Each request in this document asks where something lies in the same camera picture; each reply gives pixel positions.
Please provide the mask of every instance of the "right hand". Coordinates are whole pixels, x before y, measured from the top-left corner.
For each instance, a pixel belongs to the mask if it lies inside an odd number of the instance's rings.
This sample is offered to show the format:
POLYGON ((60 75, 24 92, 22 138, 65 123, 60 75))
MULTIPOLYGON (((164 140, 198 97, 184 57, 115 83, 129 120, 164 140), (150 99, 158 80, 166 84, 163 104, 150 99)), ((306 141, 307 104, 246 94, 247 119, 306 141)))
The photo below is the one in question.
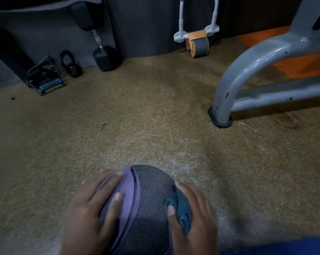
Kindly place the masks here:
POLYGON ((168 206, 168 222, 171 230, 174 255, 216 255, 218 252, 218 228, 213 221, 209 201, 194 184, 175 185, 187 197, 192 210, 191 229, 186 236, 177 221, 173 206, 168 206))

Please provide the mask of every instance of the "finger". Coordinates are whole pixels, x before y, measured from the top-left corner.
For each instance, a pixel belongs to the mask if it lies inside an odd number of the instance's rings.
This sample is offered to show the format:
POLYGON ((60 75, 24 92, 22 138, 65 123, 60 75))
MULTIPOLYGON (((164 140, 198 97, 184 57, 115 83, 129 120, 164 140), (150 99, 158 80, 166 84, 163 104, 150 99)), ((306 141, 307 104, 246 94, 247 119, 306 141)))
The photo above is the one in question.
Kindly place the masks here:
POLYGON ((212 221, 214 221, 214 214, 213 214, 212 206, 207 199, 206 199, 206 207, 207 207, 207 213, 208 213, 209 217, 211 218, 212 221))
POLYGON ((115 194, 100 229, 99 235, 101 242, 109 243, 112 235, 114 234, 116 220, 119 218, 124 197, 125 195, 121 192, 115 194))
POLYGON ((88 202, 88 205, 93 208, 94 213, 98 213, 102 205, 106 203, 107 199, 114 192, 121 180, 122 172, 118 172, 105 186, 103 186, 101 190, 95 193, 92 199, 88 202))
POLYGON ((191 207, 191 211, 193 214, 193 218, 196 215, 201 215, 200 207, 198 200, 194 194, 194 192, 191 191, 185 184, 179 183, 178 181, 175 181, 175 186, 182 191, 182 193, 186 196, 188 199, 189 206, 191 207))
POLYGON ((172 205, 167 207, 168 225, 171 231, 174 254, 182 254, 182 250, 186 246, 186 239, 182 232, 182 228, 175 215, 175 209, 172 205))
POLYGON ((89 201, 94 196, 100 184, 102 184, 112 173, 113 170, 104 171, 98 176, 95 176, 93 180, 82 184, 75 194, 73 201, 79 203, 89 201))
POLYGON ((209 215, 207 212, 206 198, 203 196, 202 192, 193 183, 187 183, 187 187, 195 194, 201 214, 203 214, 205 217, 208 217, 209 215))

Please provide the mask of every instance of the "dumbbell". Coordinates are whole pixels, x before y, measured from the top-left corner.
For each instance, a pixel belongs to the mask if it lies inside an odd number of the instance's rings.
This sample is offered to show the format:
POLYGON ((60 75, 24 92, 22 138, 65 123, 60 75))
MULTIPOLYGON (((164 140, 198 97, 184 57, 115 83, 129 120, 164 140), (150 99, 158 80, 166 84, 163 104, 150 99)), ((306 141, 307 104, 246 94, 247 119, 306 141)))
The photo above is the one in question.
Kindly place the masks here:
POLYGON ((98 43, 98 48, 93 51, 93 57, 96 64, 102 71, 115 70, 122 63, 121 55, 115 48, 103 46, 101 39, 96 31, 97 28, 104 25, 103 3, 94 4, 89 2, 77 2, 70 6, 76 24, 84 31, 91 30, 95 40, 98 43))

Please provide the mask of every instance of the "left hand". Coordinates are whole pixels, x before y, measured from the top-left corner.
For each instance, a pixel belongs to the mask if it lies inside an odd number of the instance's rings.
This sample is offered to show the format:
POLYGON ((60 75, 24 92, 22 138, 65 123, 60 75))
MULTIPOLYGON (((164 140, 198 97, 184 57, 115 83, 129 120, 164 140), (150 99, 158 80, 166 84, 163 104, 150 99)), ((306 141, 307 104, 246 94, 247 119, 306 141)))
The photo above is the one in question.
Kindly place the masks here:
POLYGON ((100 191, 97 189, 113 173, 113 170, 105 171, 78 189, 64 215, 61 255, 99 255, 108 247, 124 194, 115 195, 102 225, 99 211, 118 186, 122 173, 116 173, 100 191))

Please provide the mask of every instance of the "hand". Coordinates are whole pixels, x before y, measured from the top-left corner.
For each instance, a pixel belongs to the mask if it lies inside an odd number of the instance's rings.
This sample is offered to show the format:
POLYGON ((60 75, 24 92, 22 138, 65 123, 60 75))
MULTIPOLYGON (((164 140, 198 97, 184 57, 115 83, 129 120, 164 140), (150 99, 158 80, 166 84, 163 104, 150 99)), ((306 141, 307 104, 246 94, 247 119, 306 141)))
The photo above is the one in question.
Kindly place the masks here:
POLYGON ((191 229, 186 236, 177 221, 173 206, 168 206, 168 222, 171 230, 174 255, 216 255, 218 228, 213 222, 209 201, 194 184, 175 185, 187 197, 192 210, 191 229))
POLYGON ((115 195, 102 225, 99 211, 118 186, 122 173, 113 176, 100 191, 97 189, 113 173, 113 170, 105 171, 78 189, 64 215, 61 255, 97 255, 108 247, 124 194, 119 192, 115 195))

